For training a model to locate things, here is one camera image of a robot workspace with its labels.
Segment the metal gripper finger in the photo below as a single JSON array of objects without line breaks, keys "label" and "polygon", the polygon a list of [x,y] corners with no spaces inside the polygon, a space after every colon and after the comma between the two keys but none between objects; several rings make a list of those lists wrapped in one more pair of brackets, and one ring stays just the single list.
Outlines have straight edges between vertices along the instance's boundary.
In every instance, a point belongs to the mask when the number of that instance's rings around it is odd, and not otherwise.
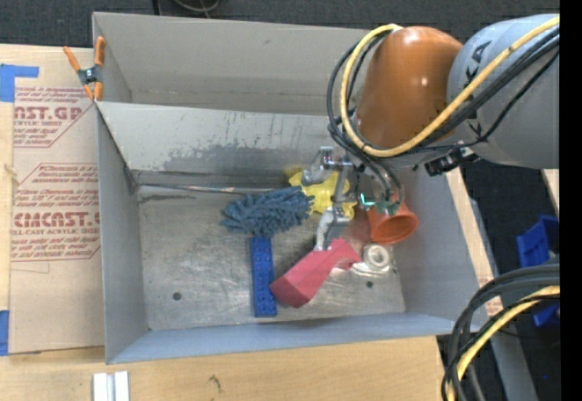
[{"label": "metal gripper finger", "polygon": [[316,229],[315,251],[325,251],[349,226],[350,219],[342,207],[330,207],[320,217]]},{"label": "metal gripper finger", "polygon": [[306,168],[301,177],[303,185],[318,185],[326,181],[337,169],[338,161],[335,157],[333,146],[319,148],[310,166]]}]

